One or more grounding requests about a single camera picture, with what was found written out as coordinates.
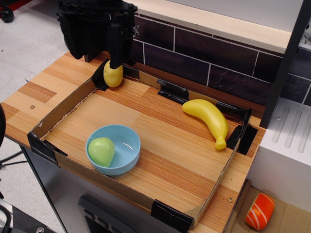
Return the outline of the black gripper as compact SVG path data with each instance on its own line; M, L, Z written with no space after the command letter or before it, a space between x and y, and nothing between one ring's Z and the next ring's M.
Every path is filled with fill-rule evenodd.
M108 32L110 67L118 68L131 56L138 7L123 0L60 0L57 13L65 43L76 58L93 45L93 30Z

